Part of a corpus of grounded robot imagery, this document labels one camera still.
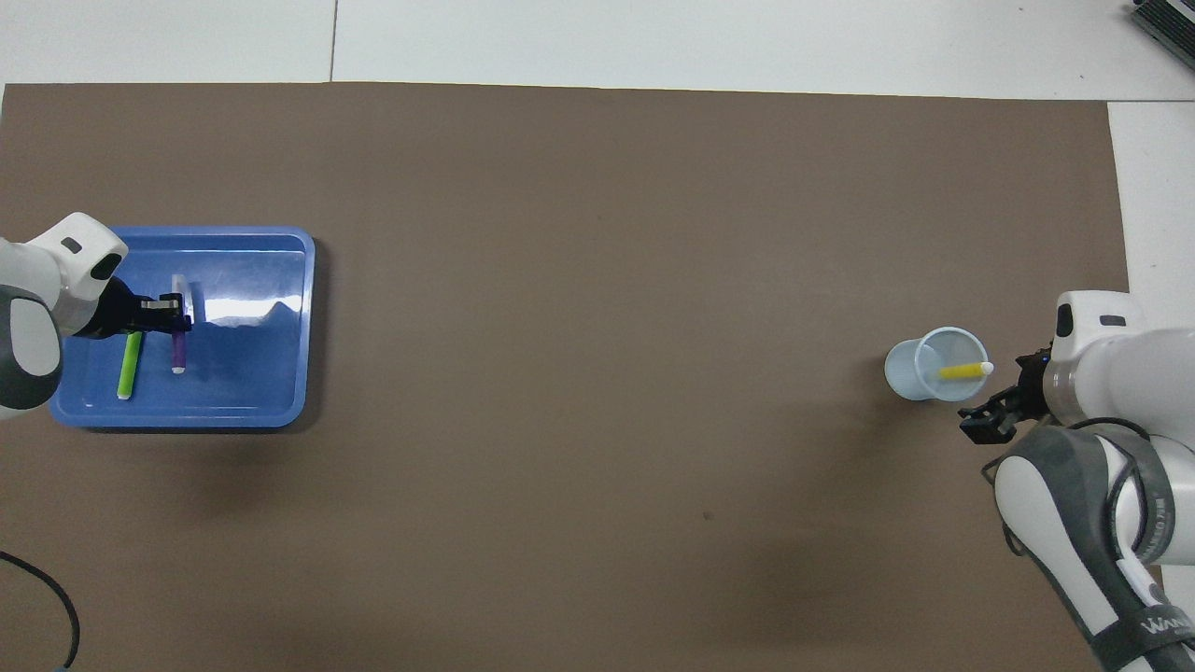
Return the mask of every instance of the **brown tabletop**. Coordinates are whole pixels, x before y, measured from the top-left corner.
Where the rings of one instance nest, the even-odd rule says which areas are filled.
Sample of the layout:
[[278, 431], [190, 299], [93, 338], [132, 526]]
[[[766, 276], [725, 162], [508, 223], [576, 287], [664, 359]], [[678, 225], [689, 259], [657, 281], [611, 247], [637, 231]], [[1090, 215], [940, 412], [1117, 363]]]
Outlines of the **brown tabletop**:
[[[319, 244], [276, 434], [0, 426], [0, 548], [80, 670], [1095, 670], [1004, 545], [943, 324], [998, 365], [1126, 289], [1101, 103], [10, 86], [0, 232]], [[0, 668], [68, 633], [0, 567]]]

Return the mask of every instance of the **white robotic arm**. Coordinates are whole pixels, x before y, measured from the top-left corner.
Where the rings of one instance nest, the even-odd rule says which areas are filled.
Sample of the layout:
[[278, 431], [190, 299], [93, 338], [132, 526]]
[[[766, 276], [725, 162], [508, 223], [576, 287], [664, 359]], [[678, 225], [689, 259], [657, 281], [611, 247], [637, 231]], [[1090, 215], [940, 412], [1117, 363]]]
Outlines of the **white robotic arm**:
[[1104, 670], [1195, 671], [1193, 623], [1145, 568], [1195, 563], [1195, 330], [1150, 330], [1128, 294], [1070, 292], [1052, 350], [1034, 358], [1044, 367], [1018, 360], [1013, 403], [1005, 391], [994, 415], [961, 411], [964, 429], [1003, 427], [980, 442], [1011, 439], [1017, 411], [1071, 424], [1038, 427], [995, 463], [1010, 545], [1042, 569]]
[[74, 213], [29, 243], [0, 238], [0, 420], [45, 403], [62, 373], [61, 336], [190, 331], [182, 295], [136, 295], [112, 274], [128, 246]]
[[62, 373], [60, 335], [91, 322], [128, 251], [82, 213], [29, 243], [0, 238], [0, 420], [50, 398]]

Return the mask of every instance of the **cup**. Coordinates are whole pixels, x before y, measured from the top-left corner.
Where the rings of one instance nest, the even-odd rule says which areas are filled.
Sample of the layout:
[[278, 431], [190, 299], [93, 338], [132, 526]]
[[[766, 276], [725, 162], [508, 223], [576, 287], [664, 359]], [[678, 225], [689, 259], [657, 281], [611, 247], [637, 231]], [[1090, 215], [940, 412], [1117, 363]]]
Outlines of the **cup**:
[[986, 361], [987, 350], [974, 334], [957, 326], [942, 326], [920, 338], [897, 343], [884, 360], [884, 375], [893, 391], [906, 399], [961, 402], [983, 389], [987, 374], [943, 378], [939, 372], [949, 366]]

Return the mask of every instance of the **blue tray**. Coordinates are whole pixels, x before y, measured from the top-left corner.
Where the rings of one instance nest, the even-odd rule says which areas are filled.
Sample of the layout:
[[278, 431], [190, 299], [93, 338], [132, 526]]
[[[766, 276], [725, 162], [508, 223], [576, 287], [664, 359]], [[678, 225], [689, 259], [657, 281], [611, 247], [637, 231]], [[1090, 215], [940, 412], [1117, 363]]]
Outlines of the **blue tray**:
[[129, 245], [116, 270], [157, 298], [171, 275], [191, 286], [186, 372], [171, 372], [171, 337], [146, 334], [133, 398], [116, 398], [124, 336], [66, 338], [50, 413], [63, 424], [123, 428], [282, 427], [307, 399], [315, 244], [289, 226], [114, 227]]

